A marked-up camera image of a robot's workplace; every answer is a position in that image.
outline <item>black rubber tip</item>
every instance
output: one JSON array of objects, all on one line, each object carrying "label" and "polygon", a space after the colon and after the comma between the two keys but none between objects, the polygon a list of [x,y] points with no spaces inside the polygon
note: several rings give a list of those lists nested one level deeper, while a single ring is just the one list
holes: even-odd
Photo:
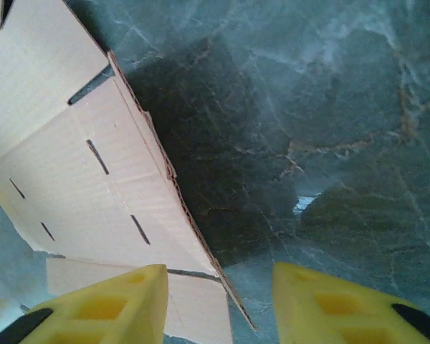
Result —
[{"label": "black rubber tip", "polygon": [[52,312],[51,308],[42,308],[41,310],[18,317],[16,321],[0,332],[0,344],[19,344],[43,323]]},{"label": "black rubber tip", "polygon": [[424,337],[430,340],[430,316],[421,310],[394,303],[392,308]]}]

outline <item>green marble surface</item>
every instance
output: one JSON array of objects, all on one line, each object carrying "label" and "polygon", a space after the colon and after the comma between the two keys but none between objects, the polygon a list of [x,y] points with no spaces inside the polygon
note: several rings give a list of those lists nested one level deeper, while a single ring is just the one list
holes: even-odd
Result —
[{"label": "green marble surface", "polygon": [[278,261],[430,314],[430,1],[68,4],[116,53],[259,326],[230,305],[235,343],[277,343]]}]

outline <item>corrugated cardboard edge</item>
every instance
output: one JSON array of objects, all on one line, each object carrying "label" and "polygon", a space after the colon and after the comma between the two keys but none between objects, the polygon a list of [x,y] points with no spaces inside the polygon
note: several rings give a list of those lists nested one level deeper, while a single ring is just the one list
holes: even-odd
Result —
[{"label": "corrugated cardboard edge", "polygon": [[175,171],[175,168],[172,166],[172,163],[169,160],[169,158],[167,156],[167,153],[164,151],[164,148],[163,148],[163,146],[161,144],[161,141],[158,138],[158,135],[156,134],[156,130],[154,128],[153,120],[151,119],[150,114],[148,112],[144,111],[142,109],[142,107],[140,106],[140,103],[138,102],[137,98],[135,97],[135,94],[134,94],[132,88],[130,87],[127,79],[125,78],[125,75],[121,71],[121,69],[120,69],[120,67],[118,65],[118,61],[116,60],[116,57],[113,54],[113,52],[108,52],[107,53],[107,57],[110,60],[110,63],[112,65],[112,68],[113,68],[113,71],[115,72],[115,74],[118,75],[119,77],[121,77],[121,79],[123,80],[124,84],[127,86],[127,89],[128,89],[128,92],[130,93],[130,96],[133,98],[133,100],[135,102],[135,105],[137,106],[137,108],[139,109],[139,111],[145,117],[145,120],[146,120],[146,122],[147,122],[150,130],[152,131],[152,133],[154,135],[154,138],[155,138],[155,140],[156,140],[156,142],[158,144],[158,147],[159,147],[161,153],[163,154],[163,157],[164,157],[165,162],[166,162],[167,178],[171,181],[171,183],[173,184],[173,186],[174,186],[174,188],[175,188],[175,190],[177,192],[177,196],[178,196],[178,199],[180,201],[181,208],[183,209],[183,211],[184,211],[184,213],[186,215],[186,218],[188,219],[188,222],[191,225],[191,228],[193,229],[194,234],[198,238],[199,242],[202,244],[202,247],[204,248],[204,251],[209,256],[211,264],[215,268],[216,272],[219,274],[219,276],[221,278],[221,283],[223,284],[224,288],[228,292],[229,296],[231,296],[231,298],[233,299],[234,303],[239,308],[239,310],[241,311],[241,313],[243,314],[243,316],[245,317],[245,319],[247,320],[247,322],[250,324],[250,326],[252,327],[252,329],[253,330],[257,330],[257,326],[253,323],[253,320],[250,318],[247,310],[245,309],[244,305],[242,304],[242,301],[241,301],[240,297],[236,293],[236,290],[234,289],[234,286],[232,285],[232,283],[228,280],[228,278],[224,274],[223,269],[221,268],[221,265],[219,264],[218,260],[211,253],[211,250],[209,249],[209,246],[208,246],[205,238],[202,236],[201,231],[199,230],[196,222],[193,219],[193,216],[191,215],[188,207],[185,204],[185,201],[183,200],[183,196],[181,194],[180,187],[178,186],[178,183],[177,183],[177,180],[176,180],[176,171]]}]

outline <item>marble floor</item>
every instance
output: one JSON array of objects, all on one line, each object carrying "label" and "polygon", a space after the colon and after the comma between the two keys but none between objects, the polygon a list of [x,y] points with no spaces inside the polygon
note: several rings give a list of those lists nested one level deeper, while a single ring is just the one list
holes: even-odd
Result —
[{"label": "marble floor", "polygon": [[259,327],[232,306],[235,343],[277,343],[278,261],[430,314],[430,1],[67,3],[117,55]]}]

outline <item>yellow plastic part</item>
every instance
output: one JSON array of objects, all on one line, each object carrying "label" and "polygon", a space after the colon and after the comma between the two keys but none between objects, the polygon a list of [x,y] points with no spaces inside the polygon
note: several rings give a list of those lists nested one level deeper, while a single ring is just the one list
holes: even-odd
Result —
[{"label": "yellow plastic part", "polygon": [[399,297],[294,264],[274,267],[281,344],[429,344],[395,310]]},{"label": "yellow plastic part", "polygon": [[165,265],[148,265],[36,306],[54,312],[21,344],[162,344]]}]

